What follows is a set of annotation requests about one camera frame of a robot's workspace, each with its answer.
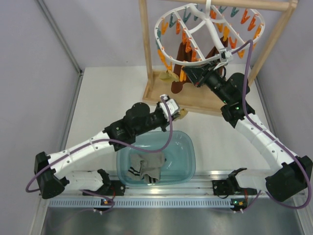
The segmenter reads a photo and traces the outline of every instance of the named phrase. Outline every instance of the white table surface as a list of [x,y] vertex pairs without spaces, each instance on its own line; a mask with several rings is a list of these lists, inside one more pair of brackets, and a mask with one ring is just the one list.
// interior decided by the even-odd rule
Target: white table surface
[[[228,65],[227,75],[244,72],[245,65]],[[72,120],[67,148],[94,136],[141,102],[147,83],[146,67],[86,68]],[[255,84],[247,101],[267,125]],[[196,172],[235,170],[241,167],[268,169],[254,147],[222,117],[189,112],[174,122],[174,130],[187,133],[194,145]],[[82,170],[116,171],[116,153],[90,161]]]

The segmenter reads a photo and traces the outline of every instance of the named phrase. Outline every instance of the gray wall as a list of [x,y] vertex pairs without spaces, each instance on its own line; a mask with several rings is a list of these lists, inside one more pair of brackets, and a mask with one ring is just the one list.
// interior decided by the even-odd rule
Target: gray wall
[[258,80],[279,138],[313,159],[313,1],[301,0]]
[[[45,2],[82,68],[145,65],[138,0],[45,0]],[[161,65],[153,34],[154,26],[167,11],[185,3],[147,0],[147,5],[152,62],[153,65]],[[233,27],[240,32],[243,39],[252,38],[256,28],[248,32],[249,21],[244,25],[240,24],[244,10],[241,9],[234,18],[230,18],[231,10],[232,7],[228,7],[224,11],[225,17],[231,20]],[[272,22],[277,19],[275,12],[261,11],[261,13],[265,14],[267,24],[255,48],[253,61],[273,27]],[[195,22],[192,16],[187,26],[191,27],[199,22],[200,20]],[[203,53],[208,53],[213,43],[206,28],[194,36],[198,46],[204,48]],[[162,37],[163,45],[173,57],[176,57],[180,42],[181,34],[175,34],[175,27],[167,29]],[[245,61],[235,56],[234,63]]]
[[77,74],[34,0],[2,1],[0,32],[0,233],[23,235],[35,155],[58,150]]

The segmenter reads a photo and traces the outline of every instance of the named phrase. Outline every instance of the wooden stand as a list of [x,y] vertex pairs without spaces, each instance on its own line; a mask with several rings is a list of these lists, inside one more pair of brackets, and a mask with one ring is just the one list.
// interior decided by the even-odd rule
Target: wooden stand
[[[206,0],[170,0],[186,3],[205,4]],[[281,11],[276,26],[271,32],[263,51],[259,55],[249,75],[249,84],[251,85],[266,61],[269,53],[278,41],[281,33],[285,29],[290,17],[297,7],[297,0],[289,2],[277,2],[266,0],[212,0],[212,5],[243,7],[261,10]],[[151,48],[149,38],[149,24],[146,0],[139,0],[140,18],[142,26],[143,45],[145,50],[145,59],[147,66],[148,82],[142,100],[146,103],[155,104],[159,101],[161,94],[168,94],[175,99],[182,108],[197,113],[220,115],[223,102],[217,98],[207,87],[195,88],[192,84],[185,84],[183,90],[178,94],[171,92],[171,83],[165,83],[157,78],[159,71],[153,71],[151,62]]]

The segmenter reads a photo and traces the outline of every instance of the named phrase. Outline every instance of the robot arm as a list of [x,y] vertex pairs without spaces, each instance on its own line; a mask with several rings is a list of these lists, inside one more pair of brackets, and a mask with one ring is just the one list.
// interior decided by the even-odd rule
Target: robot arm
[[108,174],[98,171],[78,171],[84,163],[103,157],[105,154],[116,152],[127,144],[135,143],[139,136],[158,127],[166,131],[171,120],[181,118],[179,105],[167,95],[161,96],[154,112],[145,103],[136,103],[126,111],[126,115],[113,122],[94,137],[64,151],[47,155],[45,152],[36,155],[35,174],[48,165],[47,170],[37,177],[37,182],[43,199],[59,195],[66,190],[88,189],[106,191],[110,187]]
[[[240,192],[243,188],[263,190],[277,201],[283,202],[307,187],[303,172],[290,154],[296,156],[308,178],[311,177],[313,163],[309,157],[300,158],[286,148],[262,124],[248,104],[246,104],[248,116],[245,115],[242,103],[244,75],[234,73],[226,81],[215,69],[218,63],[213,61],[203,66],[183,67],[183,70],[196,87],[208,86],[223,101],[225,105],[221,111],[225,121],[251,142],[270,167],[270,170],[246,168],[235,170],[228,176],[228,186],[232,193]],[[251,121],[262,128],[258,129]]]

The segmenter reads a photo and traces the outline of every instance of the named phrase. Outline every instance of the blue plastic basin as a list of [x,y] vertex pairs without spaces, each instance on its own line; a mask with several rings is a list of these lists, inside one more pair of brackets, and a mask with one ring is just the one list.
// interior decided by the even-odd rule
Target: blue plastic basin
[[[136,147],[155,150],[162,148],[168,140],[169,132],[148,132],[136,137]],[[181,131],[173,131],[170,144],[163,151],[165,163],[161,168],[161,177],[158,183],[147,184],[143,180],[135,181],[126,173],[131,167],[130,155],[133,153],[146,154],[135,149],[125,147],[117,152],[116,167],[120,181],[128,186],[151,186],[180,184],[190,180],[196,171],[195,151],[189,136]]]

